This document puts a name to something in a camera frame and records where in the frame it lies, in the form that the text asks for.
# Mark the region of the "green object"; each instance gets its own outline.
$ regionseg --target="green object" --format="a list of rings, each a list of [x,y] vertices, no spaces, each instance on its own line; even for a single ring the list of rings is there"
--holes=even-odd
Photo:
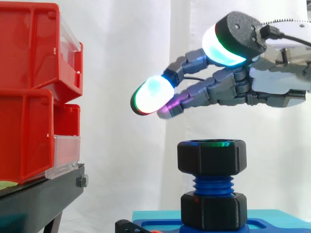
[[[0,190],[8,188],[8,187],[14,187],[18,185],[16,182],[11,182],[11,181],[0,181]]]

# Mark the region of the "robotic hand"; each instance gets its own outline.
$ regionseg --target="robotic hand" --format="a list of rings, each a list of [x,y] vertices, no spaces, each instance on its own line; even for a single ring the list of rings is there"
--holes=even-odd
[[[139,115],[157,111],[160,118],[168,119],[190,107],[217,103],[272,107],[302,103],[311,90],[311,48],[306,47],[311,46],[306,42],[311,41],[306,33],[310,29],[308,22],[289,19],[260,24],[232,12],[205,33],[202,49],[179,57],[162,76],[150,77],[138,88],[131,107]],[[224,68],[205,80],[185,76],[208,65]],[[173,88],[184,79],[199,82],[174,95]]]

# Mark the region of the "red storage bin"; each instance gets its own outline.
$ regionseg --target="red storage bin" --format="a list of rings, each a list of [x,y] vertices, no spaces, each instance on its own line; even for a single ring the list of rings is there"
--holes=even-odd
[[[56,103],[82,95],[83,46],[54,3],[0,1],[0,88],[44,88]]]
[[[52,179],[76,169],[80,107],[54,105],[51,91],[0,89],[0,181]]]

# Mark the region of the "white curtain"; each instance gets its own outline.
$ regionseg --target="white curtain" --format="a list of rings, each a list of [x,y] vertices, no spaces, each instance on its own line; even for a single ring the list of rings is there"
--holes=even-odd
[[[248,168],[235,188],[248,197],[248,207],[310,220],[311,102],[289,109],[202,107],[169,121],[137,116],[129,106],[147,77],[199,48],[204,31],[226,13],[306,19],[305,0],[53,2],[84,44],[84,95],[73,102],[81,105],[80,162],[89,175],[84,194],[64,211],[60,233],[112,233],[134,210],[179,209],[191,178],[177,169],[176,146],[187,139],[245,140]],[[209,67],[200,77],[214,71]]]
[[[278,18],[307,20],[305,0],[172,0],[171,61],[186,51],[200,48],[206,29],[234,10],[262,22]],[[209,67],[198,76],[210,77],[215,70]],[[182,175],[176,168],[178,142],[242,139],[247,145],[248,166],[235,177],[234,188],[247,196],[248,208],[280,209],[311,221],[310,108],[309,101],[287,109],[261,104],[215,105],[192,108],[167,121],[160,207],[178,209],[178,196],[193,189],[193,177]]]

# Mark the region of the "black base nut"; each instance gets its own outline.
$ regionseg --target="black base nut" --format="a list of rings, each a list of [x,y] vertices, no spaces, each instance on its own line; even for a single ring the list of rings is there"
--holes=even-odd
[[[188,192],[181,197],[181,220],[202,231],[237,231],[247,221],[246,196],[215,198]]]

